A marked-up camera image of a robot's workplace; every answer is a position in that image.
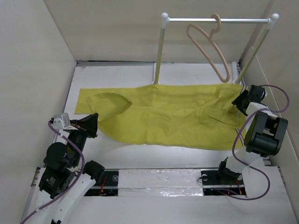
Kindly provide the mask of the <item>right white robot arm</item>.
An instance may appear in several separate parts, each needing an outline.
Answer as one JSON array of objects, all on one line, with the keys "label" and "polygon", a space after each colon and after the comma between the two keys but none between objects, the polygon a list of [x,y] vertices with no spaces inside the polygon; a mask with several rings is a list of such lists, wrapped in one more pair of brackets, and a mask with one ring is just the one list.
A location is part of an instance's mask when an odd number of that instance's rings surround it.
[{"label": "right white robot arm", "polygon": [[288,127],[288,120],[280,118],[262,103],[266,96],[265,85],[252,85],[243,90],[232,104],[246,116],[244,128],[238,131],[243,147],[226,158],[216,172],[217,181],[226,184],[238,178],[252,162],[277,155]]}]

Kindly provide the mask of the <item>yellow-green trousers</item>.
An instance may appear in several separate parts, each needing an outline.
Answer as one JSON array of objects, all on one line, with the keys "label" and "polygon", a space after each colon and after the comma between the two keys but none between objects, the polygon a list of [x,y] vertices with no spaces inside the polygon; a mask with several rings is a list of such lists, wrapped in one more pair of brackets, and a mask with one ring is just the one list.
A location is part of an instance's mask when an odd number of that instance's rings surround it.
[{"label": "yellow-green trousers", "polygon": [[81,89],[76,114],[98,114],[98,129],[128,144],[229,150],[244,124],[232,104],[237,84]]}]

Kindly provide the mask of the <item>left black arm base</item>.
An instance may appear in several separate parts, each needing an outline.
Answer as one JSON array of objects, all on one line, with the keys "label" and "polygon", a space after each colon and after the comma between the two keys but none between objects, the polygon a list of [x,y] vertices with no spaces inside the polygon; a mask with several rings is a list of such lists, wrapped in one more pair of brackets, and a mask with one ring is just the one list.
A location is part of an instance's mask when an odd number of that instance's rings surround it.
[{"label": "left black arm base", "polygon": [[95,184],[85,196],[118,196],[118,169],[106,169],[101,182]]}]

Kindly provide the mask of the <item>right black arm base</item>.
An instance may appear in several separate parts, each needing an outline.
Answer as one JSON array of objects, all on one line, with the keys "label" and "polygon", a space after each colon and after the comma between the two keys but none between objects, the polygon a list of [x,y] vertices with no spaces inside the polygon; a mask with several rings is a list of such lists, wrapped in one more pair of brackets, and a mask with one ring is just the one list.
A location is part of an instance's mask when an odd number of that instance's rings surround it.
[{"label": "right black arm base", "polygon": [[246,190],[242,175],[226,167],[227,158],[220,162],[219,167],[202,169],[197,182],[202,184],[204,196],[245,196]]}]

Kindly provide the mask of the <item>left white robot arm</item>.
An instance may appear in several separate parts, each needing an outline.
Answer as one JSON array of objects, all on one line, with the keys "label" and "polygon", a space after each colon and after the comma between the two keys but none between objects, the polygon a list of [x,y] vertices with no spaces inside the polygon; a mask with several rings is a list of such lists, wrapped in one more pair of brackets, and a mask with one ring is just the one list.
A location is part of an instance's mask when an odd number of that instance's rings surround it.
[{"label": "left white robot arm", "polygon": [[83,156],[86,140],[97,137],[98,116],[71,120],[61,113],[48,122],[65,143],[52,143],[46,151],[37,208],[28,216],[31,224],[65,224],[86,192],[104,181],[105,168],[95,161],[86,162]]}]

